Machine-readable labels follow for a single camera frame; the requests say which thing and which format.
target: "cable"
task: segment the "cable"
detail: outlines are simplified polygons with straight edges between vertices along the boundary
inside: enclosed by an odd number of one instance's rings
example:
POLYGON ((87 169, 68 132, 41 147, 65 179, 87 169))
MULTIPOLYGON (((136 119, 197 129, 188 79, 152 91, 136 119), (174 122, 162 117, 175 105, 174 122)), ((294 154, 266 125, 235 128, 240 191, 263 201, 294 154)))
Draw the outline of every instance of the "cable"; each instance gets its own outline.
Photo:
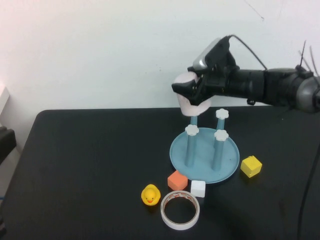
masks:
POLYGON ((239 42, 241 42, 252 54, 253 56, 255 56, 255 58, 258 60, 258 62, 264 67, 265 70, 268 70, 268 68, 266 67, 266 65, 263 64, 263 62, 260 60, 260 58, 254 53, 254 51, 244 42, 240 39, 240 37, 236 36, 236 35, 229 35, 229 37, 234 37, 236 39, 239 40, 239 42))
POLYGON ((317 168, 317 164, 319 162, 319 158, 320 158, 320 143, 318 146, 318 149, 316 151, 313 163, 312 163, 312 167, 308 176, 308 180, 306 181, 306 185, 304 188, 304 193, 303 193, 303 197, 302 197, 302 202, 300 205, 300 211, 299 211, 299 216, 298 216, 298 226, 297 226, 297 239, 299 240, 301 238, 301 225, 302 225, 302 217, 304 215, 304 208, 305 208, 305 204, 306 204, 306 199, 307 199, 307 195, 309 192, 309 188, 312 182, 312 178, 314 177, 316 168, 317 168))
MULTIPOLYGON (((306 67, 308 68, 308 70, 310 72, 312 72, 311 67, 309 66, 307 60, 304 58, 303 54, 300 51, 298 51, 298 53, 301 55, 301 58, 302 58, 304 64, 306 65, 306 67)), ((316 78, 315 76, 313 76, 313 79, 318 84, 318 87, 320 87, 320 77, 316 78)))
POLYGON ((301 53, 300 67, 301 67, 301 65, 302 65, 302 60, 304 59, 306 42, 307 42, 307 40, 304 40, 303 49, 302 49, 302 53, 301 53))

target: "yellow cube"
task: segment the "yellow cube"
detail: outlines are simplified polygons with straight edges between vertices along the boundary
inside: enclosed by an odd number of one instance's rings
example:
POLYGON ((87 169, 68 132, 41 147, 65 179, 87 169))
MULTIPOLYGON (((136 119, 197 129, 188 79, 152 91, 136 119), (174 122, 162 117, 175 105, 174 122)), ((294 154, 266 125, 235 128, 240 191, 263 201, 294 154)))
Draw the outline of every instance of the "yellow cube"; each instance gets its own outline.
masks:
POLYGON ((249 156, 242 160, 240 169, 251 178, 260 172, 261 167, 262 163, 255 156, 249 156))

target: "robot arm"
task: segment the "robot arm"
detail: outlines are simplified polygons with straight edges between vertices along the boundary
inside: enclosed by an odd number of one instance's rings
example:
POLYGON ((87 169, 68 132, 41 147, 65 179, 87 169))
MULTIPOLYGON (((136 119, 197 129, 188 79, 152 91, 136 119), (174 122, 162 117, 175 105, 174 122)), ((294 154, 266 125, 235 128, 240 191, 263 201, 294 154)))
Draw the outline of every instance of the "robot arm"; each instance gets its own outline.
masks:
POLYGON ((193 106, 220 95, 246 98, 250 105, 261 102, 308 113, 320 111, 320 79, 312 71, 301 65, 268 70, 251 50, 265 70, 240 69, 229 51, 231 37, 236 36, 214 40, 188 68, 198 79, 174 83, 173 91, 193 106))

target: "orange cube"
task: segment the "orange cube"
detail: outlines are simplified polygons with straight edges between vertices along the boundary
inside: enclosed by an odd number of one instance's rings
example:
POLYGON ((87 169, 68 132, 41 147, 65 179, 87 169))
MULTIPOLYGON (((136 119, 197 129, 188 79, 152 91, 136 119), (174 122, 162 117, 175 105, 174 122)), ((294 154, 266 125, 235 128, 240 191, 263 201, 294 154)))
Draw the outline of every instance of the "orange cube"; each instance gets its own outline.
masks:
POLYGON ((168 186, 174 191, 183 190, 187 185, 188 178, 178 171, 175 171, 168 177, 168 186))

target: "white flower-shaped cap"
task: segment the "white flower-shaped cap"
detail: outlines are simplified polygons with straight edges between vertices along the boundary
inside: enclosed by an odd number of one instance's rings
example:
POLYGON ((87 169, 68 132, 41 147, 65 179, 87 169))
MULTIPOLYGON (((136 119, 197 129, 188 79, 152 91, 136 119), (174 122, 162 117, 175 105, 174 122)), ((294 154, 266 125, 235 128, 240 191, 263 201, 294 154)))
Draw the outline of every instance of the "white flower-shaped cap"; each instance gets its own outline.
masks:
POLYGON ((229 111, 223 108, 220 108, 219 110, 215 111, 215 116, 221 120, 227 119, 229 117, 229 111))
POLYGON ((214 133, 214 137, 215 139, 217 139, 218 141, 225 141, 227 140, 227 138, 229 137, 229 134, 227 133, 226 130, 217 130, 215 133, 214 133))
POLYGON ((185 131, 186 131, 186 134, 188 134, 189 136, 195 136, 195 135, 197 135, 197 133, 199 133, 199 128, 197 127, 197 125, 189 124, 185 128, 185 131))

